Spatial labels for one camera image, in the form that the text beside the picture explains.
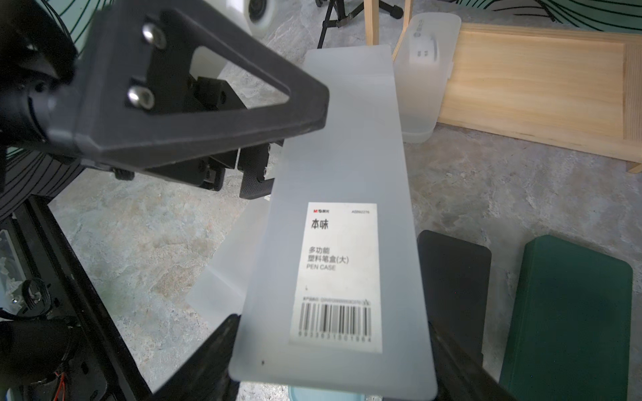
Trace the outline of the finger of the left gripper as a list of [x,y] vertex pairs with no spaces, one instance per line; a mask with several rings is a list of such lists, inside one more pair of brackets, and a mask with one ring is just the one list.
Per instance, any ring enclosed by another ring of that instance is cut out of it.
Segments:
[[[185,112],[244,110],[246,105],[225,80],[189,78]],[[151,168],[148,175],[192,185],[205,190],[222,190],[226,172],[239,170],[242,183],[239,197],[255,200],[272,193],[274,180],[266,177],[269,143],[239,150],[229,150],[170,165]]]
[[[199,103],[190,69],[202,48],[286,102]],[[117,1],[95,15],[73,80],[55,93],[47,136],[71,155],[147,170],[320,130],[328,108],[325,85],[204,1]]]

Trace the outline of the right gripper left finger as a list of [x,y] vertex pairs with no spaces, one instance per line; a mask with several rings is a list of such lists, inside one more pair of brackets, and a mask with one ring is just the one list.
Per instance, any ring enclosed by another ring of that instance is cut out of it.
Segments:
[[240,383],[228,370],[240,321],[227,317],[150,400],[236,400]]

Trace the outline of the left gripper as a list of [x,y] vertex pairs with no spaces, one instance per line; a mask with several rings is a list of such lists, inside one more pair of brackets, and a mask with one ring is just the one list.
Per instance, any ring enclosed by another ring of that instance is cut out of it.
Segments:
[[48,138],[57,93],[70,84],[98,1],[1,3],[1,161],[37,150],[63,163],[93,160]]

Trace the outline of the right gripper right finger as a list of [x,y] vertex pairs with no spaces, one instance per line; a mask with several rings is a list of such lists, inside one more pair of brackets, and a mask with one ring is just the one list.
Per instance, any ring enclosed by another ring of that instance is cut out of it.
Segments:
[[516,400],[449,334],[432,322],[429,331],[436,370],[436,400]]

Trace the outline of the black pencil case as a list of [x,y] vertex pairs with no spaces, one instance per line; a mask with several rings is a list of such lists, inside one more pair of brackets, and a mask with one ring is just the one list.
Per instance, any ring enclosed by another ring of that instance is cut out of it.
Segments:
[[429,321],[482,364],[491,251],[428,230],[417,245]]

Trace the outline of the dark green pencil case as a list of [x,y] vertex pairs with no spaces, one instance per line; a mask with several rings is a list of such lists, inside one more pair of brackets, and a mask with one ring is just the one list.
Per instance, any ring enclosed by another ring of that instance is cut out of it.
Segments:
[[625,400],[633,270],[553,236],[525,247],[500,384],[517,400]]

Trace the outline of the translucent case with barcode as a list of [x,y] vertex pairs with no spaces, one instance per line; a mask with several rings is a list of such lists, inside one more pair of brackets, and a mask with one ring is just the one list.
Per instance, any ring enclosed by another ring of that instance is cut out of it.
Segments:
[[328,118],[284,143],[230,375],[434,399],[391,48],[315,49],[304,69]]

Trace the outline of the translucent rectangular pencil case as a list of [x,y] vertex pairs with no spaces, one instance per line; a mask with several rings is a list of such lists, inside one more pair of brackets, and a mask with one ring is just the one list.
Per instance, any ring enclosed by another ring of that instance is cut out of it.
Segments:
[[252,200],[187,294],[187,303],[210,329],[242,312],[252,266],[267,226],[270,202]]

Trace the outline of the light blue pencil case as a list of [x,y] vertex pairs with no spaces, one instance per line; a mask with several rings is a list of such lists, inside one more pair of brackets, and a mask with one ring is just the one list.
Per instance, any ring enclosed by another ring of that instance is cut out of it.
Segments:
[[364,394],[289,386],[290,401],[365,401]]

